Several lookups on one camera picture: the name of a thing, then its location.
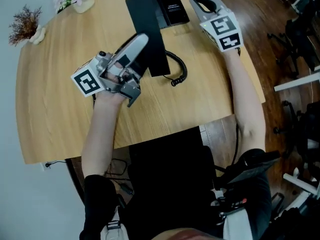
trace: wooden floor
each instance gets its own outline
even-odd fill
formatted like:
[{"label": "wooden floor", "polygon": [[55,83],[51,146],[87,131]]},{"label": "wooden floor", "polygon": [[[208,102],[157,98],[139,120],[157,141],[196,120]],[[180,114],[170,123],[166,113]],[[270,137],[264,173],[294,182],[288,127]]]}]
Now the wooden floor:
[{"label": "wooden floor", "polygon": [[[285,128],[290,125],[289,111],[282,107],[282,101],[292,102],[295,110],[306,110],[307,104],[320,99],[319,83],[274,92],[273,87],[290,81],[290,59],[283,65],[276,64],[283,48],[275,40],[269,40],[267,33],[279,34],[284,32],[286,21],[297,17],[295,11],[280,0],[222,0],[236,15],[245,46],[259,76],[266,102],[263,111],[266,121],[266,151],[285,151],[285,137],[275,135],[274,127]],[[309,74],[309,69],[303,59],[299,59],[299,77]],[[211,148],[214,161],[218,166],[230,165],[236,143],[236,122],[234,116],[207,123],[200,128],[203,143]],[[81,159],[73,158],[75,170],[80,182],[83,175],[80,166]],[[281,159],[267,172],[271,192],[281,192],[285,195],[285,203],[291,202],[299,192],[291,183],[282,179],[284,173],[292,173],[294,167],[301,164],[298,154],[293,153],[289,159]]]}]

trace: dried flower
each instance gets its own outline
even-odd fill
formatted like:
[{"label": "dried flower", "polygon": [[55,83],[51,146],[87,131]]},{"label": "dried flower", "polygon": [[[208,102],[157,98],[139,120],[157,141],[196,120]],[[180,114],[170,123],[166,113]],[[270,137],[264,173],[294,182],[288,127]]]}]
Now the dried flower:
[{"label": "dried flower", "polygon": [[23,40],[30,39],[37,31],[41,7],[35,11],[31,11],[27,5],[22,9],[22,12],[13,16],[14,20],[9,28],[12,28],[12,33],[9,35],[9,44],[17,46]]}]

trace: flower vase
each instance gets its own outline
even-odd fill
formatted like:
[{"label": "flower vase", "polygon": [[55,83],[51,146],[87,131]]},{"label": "flower vase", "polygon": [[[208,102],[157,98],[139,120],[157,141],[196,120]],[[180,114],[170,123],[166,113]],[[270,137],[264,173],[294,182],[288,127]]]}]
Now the flower vase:
[{"label": "flower vase", "polygon": [[87,10],[89,10],[95,4],[95,0],[82,0],[81,5],[77,5],[77,3],[73,3],[72,7],[78,14],[83,14]]},{"label": "flower vase", "polygon": [[29,42],[33,43],[34,45],[37,45],[45,38],[45,35],[46,28],[41,27],[41,25],[38,25],[35,34],[29,39]]}]

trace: chair wheel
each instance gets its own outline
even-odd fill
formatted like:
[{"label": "chair wheel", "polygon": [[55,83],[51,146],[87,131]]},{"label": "chair wheel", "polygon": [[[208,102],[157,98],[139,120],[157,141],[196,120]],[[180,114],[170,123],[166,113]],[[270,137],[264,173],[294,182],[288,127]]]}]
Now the chair wheel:
[{"label": "chair wheel", "polygon": [[286,107],[289,106],[290,102],[287,100],[282,101],[282,106]]},{"label": "chair wheel", "polygon": [[280,129],[278,127],[274,127],[273,128],[273,133],[274,134],[279,134],[280,133]]}]

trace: coiled cable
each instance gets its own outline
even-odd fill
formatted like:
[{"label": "coiled cable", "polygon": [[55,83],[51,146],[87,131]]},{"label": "coiled cable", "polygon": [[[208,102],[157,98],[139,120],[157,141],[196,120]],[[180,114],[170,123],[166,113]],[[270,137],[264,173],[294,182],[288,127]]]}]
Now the coiled cable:
[{"label": "coiled cable", "polygon": [[180,59],[177,55],[175,55],[174,53],[172,53],[171,51],[165,50],[165,54],[167,56],[169,56],[170,58],[172,58],[173,60],[175,60],[176,62],[178,62],[178,64],[180,65],[180,68],[182,69],[182,75],[180,75],[178,78],[176,79],[172,79],[169,78],[167,76],[164,75],[165,78],[171,80],[171,85],[173,87],[175,87],[176,85],[182,83],[188,76],[188,69],[186,64],[184,63],[184,61],[182,59]]}]

